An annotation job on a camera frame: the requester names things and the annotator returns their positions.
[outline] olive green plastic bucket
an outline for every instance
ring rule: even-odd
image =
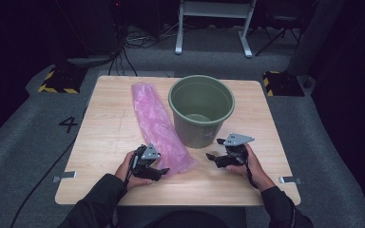
[[[168,102],[174,127],[185,146],[204,148],[214,140],[234,110],[234,96],[227,85],[209,76],[180,79],[170,88]]]

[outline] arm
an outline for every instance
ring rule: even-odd
[[[248,152],[248,167],[253,175],[253,182],[258,187],[265,205],[265,210],[271,218],[269,227],[313,227],[312,222],[296,209],[292,200],[286,197],[286,195],[275,186],[268,175],[266,175],[250,145],[246,144],[245,147]],[[229,165],[226,169],[241,174],[248,180],[247,171],[244,165]]]
[[[105,174],[90,192],[76,203],[59,227],[106,227],[111,222],[118,201],[125,193],[123,180],[126,177],[132,155],[133,152],[126,155],[115,175]],[[152,180],[138,179],[132,176],[126,189],[130,190],[135,186],[151,183]]]

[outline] printed number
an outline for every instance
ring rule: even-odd
[[[75,121],[75,118],[71,116],[71,117],[67,118],[66,120],[60,122],[59,125],[65,125],[65,126],[67,126],[67,133],[69,133],[70,132],[70,129],[74,125],[77,125],[77,123],[73,123],[74,121]]]

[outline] gray carpet floor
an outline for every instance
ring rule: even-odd
[[[154,47],[125,50],[139,76],[203,74],[262,83],[263,72],[287,68],[296,46],[290,33],[259,57],[247,59],[237,29],[190,30],[184,35],[182,55],[174,54],[175,36]],[[248,40],[254,52],[268,42],[262,30]],[[116,64],[111,75],[132,74],[125,58],[122,66],[121,59]],[[107,75],[109,64],[89,69],[80,94],[39,93],[51,68],[47,66],[30,80],[29,98],[0,129],[0,227],[10,226],[29,191],[77,136],[96,80]],[[312,90],[304,91],[305,97],[266,97],[294,176],[303,181],[298,186],[302,199],[298,208],[315,227],[365,227],[365,199],[360,186],[330,141],[310,97]],[[78,125],[67,133],[59,123],[70,116]],[[56,227],[67,215],[71,206],[55,203],[59,183],[52,182],[52,177],[64,171],[70,150],[29,198],[15,227]],[[267,227],[263,207],[248,207],[246,211],[247,227]]]

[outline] pink plastic bag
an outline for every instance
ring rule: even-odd
[[[146,143],[153,143],[162,155],[158,169],[170,168],[166,177],[197,165],[178,137],[162,100],[152,84],[132,85],[133,104]]]

